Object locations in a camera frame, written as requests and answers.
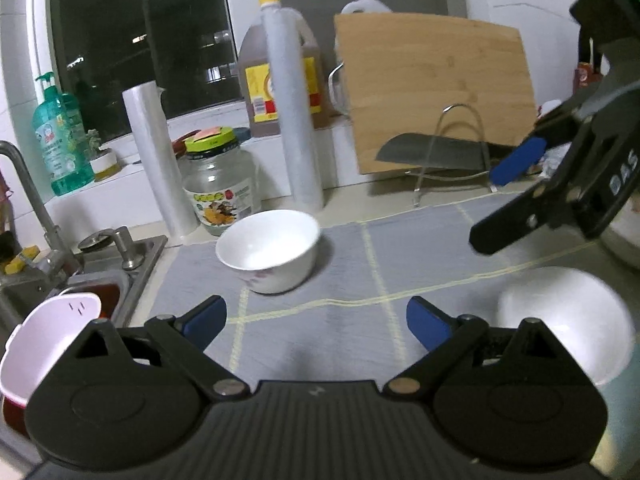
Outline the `tall plastic wrap roll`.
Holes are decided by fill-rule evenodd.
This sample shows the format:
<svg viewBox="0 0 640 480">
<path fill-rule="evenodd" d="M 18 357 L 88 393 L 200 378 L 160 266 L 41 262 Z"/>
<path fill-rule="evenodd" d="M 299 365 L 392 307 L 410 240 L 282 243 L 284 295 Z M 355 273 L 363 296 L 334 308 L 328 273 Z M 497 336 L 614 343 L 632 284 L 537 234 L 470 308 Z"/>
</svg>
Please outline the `tall plastic wrap roll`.
<svg viewBox="0 0 640 480">
<path fill-rule="evenodd" d="M 315 214 L 323 208 L 324 199 L 295 18 L 277 1 L 264 3 L 260 17 L 291 194 L 297 208 Z"/>
</svg>

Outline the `steel sink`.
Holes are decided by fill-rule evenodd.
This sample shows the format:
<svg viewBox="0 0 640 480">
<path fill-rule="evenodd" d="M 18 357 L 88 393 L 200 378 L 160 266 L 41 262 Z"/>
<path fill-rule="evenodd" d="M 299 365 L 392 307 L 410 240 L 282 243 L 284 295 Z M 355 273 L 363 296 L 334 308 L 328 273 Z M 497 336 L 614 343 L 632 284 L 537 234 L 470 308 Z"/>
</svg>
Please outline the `steel sink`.
<svg viewBox="0 0 640 480">
<path fill-rule="evenodd" d="M 26 268 L 19 274 L 3 275 L 1 341 L 6 342 L 17 324 L 23 322 L 41 301 L 66 292 L 94 292 L 101 298 L 103 313 L 113 324 L 126 326 L 166 243 L 165 235 L 137 240 L 134 248 L 143 256 L 143 261 L 132 271 L 122 268 L 122 257 L 111 246 L 82 254 L 82 271 L 62 282 L 50 282 L 33 268 Z"/>
</svg>

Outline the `steel faucet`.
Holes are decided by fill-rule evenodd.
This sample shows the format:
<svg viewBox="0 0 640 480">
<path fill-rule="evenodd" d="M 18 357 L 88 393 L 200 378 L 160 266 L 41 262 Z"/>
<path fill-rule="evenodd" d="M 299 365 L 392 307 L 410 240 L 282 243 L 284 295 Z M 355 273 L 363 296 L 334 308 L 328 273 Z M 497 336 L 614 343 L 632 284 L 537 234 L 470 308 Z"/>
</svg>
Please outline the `steel faucet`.
<svg viewBox="0 0 640 480">
<path fill-rule="evenodd" d="M 50 252 L 42 262 L 42 273 L 46 274 L 50 280 L 61 272 L 68 278 L 76 274 L 80 271 L 81 264 L 73 254 L 70 246 L 63 240 L 60 228 L 53 222 L 46 206 L 44 206 L 35 183 L 28 172 L 23 155 L 14 144 L 8 141 L 1 141 L 1 155 L 6 156 L 11 161 L 50 247 Z"/>
</svg>

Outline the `black kitchen knife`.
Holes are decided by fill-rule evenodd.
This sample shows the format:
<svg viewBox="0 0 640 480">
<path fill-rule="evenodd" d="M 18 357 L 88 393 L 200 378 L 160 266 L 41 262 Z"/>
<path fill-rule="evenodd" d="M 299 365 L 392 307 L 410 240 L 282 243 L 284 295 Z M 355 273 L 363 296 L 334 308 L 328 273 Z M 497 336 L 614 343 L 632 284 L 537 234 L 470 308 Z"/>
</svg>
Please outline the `black kitchen knife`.
<svg viewBox="0 0 640 480">
<path fill-rule="evenodd" d="M 488 149 L 489 160 L 502 159 L 513 151 L 505 145 L 406 132 L 388 140 L 375 160 L 427 169 L 483 171 L 486 169 L 484 148 Z"/>
</svg>

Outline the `left plastic wrap roll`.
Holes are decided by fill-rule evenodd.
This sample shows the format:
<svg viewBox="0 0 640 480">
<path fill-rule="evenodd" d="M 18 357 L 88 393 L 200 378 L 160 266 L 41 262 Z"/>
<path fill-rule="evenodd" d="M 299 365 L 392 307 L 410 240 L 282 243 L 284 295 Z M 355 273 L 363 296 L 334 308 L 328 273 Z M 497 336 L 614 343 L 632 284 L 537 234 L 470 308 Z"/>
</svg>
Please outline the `left plastic wrap roll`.
<svg viewBox="0 0 640 480">
<path fill-rule="evenodd" d="M 198 228 L 198 219 L 186 198 L 155 80 L 122 92 L 122 100 L 143 169 L 172 238 L 185 238 Z"/>
</svg>

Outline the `glass jar green lid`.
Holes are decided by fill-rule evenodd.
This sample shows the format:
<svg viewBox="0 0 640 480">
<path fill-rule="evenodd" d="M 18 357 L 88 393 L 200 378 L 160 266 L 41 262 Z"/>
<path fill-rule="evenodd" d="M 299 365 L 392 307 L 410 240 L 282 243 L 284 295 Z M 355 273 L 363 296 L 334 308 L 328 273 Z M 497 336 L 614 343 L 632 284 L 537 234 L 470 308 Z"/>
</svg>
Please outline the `glass jar green lid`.
<svg viewBox="0 0 640 480">
<path fill-rule="evenodd" d="M 219 236 L 260 211 L 258 168 L 231 127 L 200 130 L 184 147 L 182 188 L 209 234 Z"/>
</svg>

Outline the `white seasoning bag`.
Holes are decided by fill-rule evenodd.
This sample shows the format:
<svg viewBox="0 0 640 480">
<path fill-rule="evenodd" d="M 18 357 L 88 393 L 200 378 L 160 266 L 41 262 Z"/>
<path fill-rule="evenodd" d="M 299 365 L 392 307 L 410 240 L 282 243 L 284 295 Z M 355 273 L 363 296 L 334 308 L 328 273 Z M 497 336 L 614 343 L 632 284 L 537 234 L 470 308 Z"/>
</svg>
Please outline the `white seasoning bag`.
<svg viewBox="0 0 640 480">
<path fill-rule="evenodd" d="M 543 118 L 560 105 L 560 100 L 544 102 L 544 104 L 538 108 L 538 118 Z M 567 150 L 568 147 L 566 144 L 556 146 L 555 148 L 548 148 L 548 150 L 542 155 L 538 164 L 540 167 L 539 177 L 541 177 L 541 179 L 548 180 L 553 176 L 565 157 Z"/>
</svg>

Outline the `green dish soap bottle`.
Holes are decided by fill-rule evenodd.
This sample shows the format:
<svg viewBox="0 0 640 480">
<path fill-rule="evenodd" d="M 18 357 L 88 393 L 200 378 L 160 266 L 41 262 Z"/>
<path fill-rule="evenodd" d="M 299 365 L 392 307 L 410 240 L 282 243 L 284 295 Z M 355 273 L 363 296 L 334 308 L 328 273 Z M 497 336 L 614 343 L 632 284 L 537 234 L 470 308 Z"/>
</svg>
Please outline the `green dish soap bottle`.
<svg viewBox="0 0 640 480">
<path fill-rule="evenodd" d="M 63 196 L 94 180 L 87 133 L 78 99 L 61 92 L 52 72 L 36 78 L 43 101 L 32 115 L 32 128 L 39 144 L 53 193 Z"/>
</svg>

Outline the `dark sauce bottle red label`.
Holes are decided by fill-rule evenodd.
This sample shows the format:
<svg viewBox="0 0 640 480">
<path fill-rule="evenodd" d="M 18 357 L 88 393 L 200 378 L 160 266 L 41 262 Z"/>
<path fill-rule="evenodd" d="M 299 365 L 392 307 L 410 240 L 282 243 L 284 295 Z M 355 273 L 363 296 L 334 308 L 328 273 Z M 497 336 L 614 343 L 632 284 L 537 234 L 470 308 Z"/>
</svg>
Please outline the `dark sauce bottle red label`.
<svg viewBox="0 0 640 480">
<path fill-rule="evenodd" d="M 593 45 L 592 39 L 581 30 L 578 36 L 578 62 L 574 71 L 574 92 L 600 81 L 603 77 L 601 65 L 602 53 Z"/>
</svg>

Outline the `small potted plant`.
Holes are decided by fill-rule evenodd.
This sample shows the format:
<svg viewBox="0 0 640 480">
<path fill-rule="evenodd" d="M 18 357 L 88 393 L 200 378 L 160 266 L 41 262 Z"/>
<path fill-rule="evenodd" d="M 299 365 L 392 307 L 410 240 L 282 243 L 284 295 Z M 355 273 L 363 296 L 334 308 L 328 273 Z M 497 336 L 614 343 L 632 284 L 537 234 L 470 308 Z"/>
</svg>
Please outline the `small potted plant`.
<svg viewBox="0 0 640 480">
<path fill-rule="evenodd" d="M 120 163 L 117 156 L 110 148 L 104 148 L 101 145 L 100 136 L 96 129 L 88 130 L 87 140 L 94 180 L 100 182 L 118 174 L 120 171 Z"/>
</svg>

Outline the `white pink colander basket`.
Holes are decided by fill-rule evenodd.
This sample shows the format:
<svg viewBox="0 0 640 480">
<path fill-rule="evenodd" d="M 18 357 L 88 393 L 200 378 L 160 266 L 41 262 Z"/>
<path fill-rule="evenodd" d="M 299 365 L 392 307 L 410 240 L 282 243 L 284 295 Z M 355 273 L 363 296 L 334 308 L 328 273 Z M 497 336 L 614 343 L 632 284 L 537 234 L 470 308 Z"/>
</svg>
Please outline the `white pink colander basket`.
<svg viewBox="0 0 640 480">
<path fill-rule="evenodd" d="M 27 437 L 24 411 L 29 398 L 86 325 L 102 312 L 93 292 L 73 292 L 38 304 L 18 324 L 1 358 L 2 415 L 6 424 Z"/>
</svg>

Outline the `dark oil jug yellow cap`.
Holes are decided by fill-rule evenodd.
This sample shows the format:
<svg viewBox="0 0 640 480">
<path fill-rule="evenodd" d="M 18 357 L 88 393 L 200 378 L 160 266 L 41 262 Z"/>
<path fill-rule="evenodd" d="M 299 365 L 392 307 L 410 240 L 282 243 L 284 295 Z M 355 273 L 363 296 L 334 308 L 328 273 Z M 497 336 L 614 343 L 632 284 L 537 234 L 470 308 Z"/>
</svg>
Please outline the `dark oil jug yellow cap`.
<svg viewBox="0 0 640 480">
<path fill-rule="evenodd" d="M 330 122 L 330 109 L 318 41 L 302 14 L 291 8 L 285 8 L 285 11 L 294 18 L 302 47 L 312 123 L 316 129 L 326 128 Z M 238 72 L 250 120 L 250 134 L 253 138 L 276 136 L 280 128 L 268 63 L 267 38 L 260 16 L 254 19 L 242 41 Z"/>
</svg>

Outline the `white floral bowl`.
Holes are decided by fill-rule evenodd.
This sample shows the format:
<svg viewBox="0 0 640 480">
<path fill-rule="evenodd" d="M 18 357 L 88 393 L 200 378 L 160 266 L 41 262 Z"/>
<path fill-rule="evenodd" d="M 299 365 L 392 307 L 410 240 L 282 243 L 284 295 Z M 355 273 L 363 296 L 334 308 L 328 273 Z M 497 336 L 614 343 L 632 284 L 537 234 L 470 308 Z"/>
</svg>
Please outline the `white floral bowl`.
<svg viewBox="0 0 640 480">
<path fill-rule="evenodd" d="M 603 246 L 627 266 L 640 268 L 639 195 L 631 196 L 600 236 Z"/>
</svg>

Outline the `bamboo cutting board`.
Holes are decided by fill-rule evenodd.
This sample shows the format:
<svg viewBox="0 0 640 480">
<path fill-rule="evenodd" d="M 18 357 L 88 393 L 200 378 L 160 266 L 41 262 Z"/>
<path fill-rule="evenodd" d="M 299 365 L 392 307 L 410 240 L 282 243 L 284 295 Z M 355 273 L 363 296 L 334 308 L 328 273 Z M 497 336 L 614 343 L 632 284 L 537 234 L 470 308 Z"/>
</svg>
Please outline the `bamboo cutting board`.
<svg viewBox="0 0 640 480">
<path fill-rule="evenodd" d="M 477 110 L 488 142 L 515 146 L 537 116 L 532 80 L 517 29 L 420 13 L 337 14 L 360 174 L 390 171 L 378 150 L 404 132 L 434 132 L 442 109 L 454 110 L 446 135 L 471 140 Z"/>
</svg>

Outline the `small white plate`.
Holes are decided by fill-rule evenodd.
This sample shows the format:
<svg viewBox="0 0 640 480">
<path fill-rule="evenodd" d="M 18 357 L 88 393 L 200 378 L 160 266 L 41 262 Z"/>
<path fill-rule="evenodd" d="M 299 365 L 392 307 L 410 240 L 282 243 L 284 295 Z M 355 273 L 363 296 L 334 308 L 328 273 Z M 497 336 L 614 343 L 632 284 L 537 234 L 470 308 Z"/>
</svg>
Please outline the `small white plate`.
<svg viewBox="0 0 640 480">
<path fill-rule="evenodd" d="M 516 278 L 498 299 L 497 321 L 515 327 L 539 318 L 595 385 L 620 376 L 629 365 L 636 328 L 620 295 L 581 270 L 546 266 Z"/>
</svg>

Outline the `clear jug yellow cap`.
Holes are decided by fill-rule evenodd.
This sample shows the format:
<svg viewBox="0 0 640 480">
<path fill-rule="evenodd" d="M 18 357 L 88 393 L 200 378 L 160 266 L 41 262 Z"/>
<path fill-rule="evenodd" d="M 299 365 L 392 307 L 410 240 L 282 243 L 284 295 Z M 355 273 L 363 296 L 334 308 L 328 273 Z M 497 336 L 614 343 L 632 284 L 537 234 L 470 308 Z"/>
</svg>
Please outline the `clear jug yellow cap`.
<svg viewBox="0 0 640 480">
<path fill-rule="evenodd" d="M 390 13 L 392 10 L 380 0 L 352 0 L 345 4 L 341 14 Z"/>
</svg>

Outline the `yellow sponge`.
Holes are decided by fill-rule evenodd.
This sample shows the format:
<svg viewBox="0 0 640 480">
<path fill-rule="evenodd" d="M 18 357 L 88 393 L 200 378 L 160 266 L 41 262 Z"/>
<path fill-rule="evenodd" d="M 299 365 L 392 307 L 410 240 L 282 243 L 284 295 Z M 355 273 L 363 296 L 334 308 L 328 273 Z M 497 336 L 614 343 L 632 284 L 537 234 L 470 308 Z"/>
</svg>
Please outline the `yellow sponge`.
<svg viewBox="0 0 640 480">
<path fill-rule="evenodd" d="M 34 265 L 35 258 L 39 254 L 40 248 L 37 245 L 23 248 L 17 256 L 4 266 L 4 274 L 15 275 L 21 273 L 28 266 Z"/>
</svg>

